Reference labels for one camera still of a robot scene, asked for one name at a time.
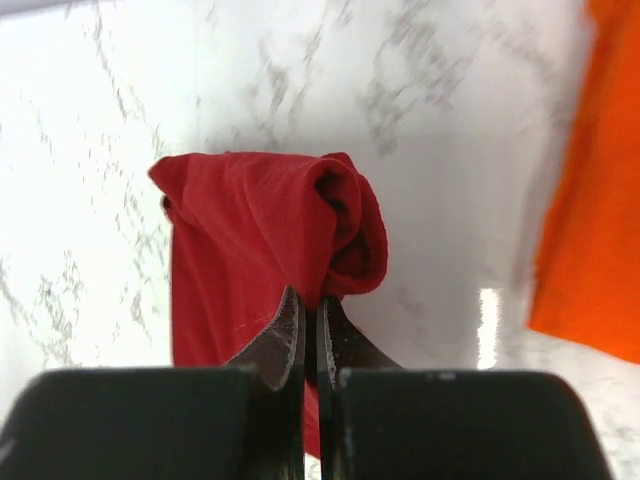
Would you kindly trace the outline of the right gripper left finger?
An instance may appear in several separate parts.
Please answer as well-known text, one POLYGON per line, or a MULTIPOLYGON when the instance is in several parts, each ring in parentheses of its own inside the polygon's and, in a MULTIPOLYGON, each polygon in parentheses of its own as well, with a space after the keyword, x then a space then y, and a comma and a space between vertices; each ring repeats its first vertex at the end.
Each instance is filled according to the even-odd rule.
POLYGON ((305 312, 291 288, 220 367, 52 370, 1 432, 5 479, 300 479, 305 312))

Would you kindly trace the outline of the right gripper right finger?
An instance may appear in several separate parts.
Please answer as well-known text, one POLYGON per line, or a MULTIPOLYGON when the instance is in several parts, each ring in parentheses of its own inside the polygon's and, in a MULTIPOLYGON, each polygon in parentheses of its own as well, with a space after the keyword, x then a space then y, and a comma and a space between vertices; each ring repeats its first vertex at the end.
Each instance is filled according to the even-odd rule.
POLYGON ((326 298, 316 312, 326 479, 608 479, 576 392, 527 370, 403 369, 326 298))

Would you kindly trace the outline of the dark red t-shirt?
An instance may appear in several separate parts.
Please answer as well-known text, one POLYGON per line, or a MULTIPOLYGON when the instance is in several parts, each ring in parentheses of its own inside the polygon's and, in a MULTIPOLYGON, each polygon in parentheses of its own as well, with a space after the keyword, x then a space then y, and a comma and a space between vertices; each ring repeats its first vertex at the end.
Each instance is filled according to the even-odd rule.
POLYGON ((149 171, 172 225, 178 367, 220 366, 272 320, 286 287, 308 308, 383 281, 388 240, 368 180, 343 153, 190 153, 149 171))

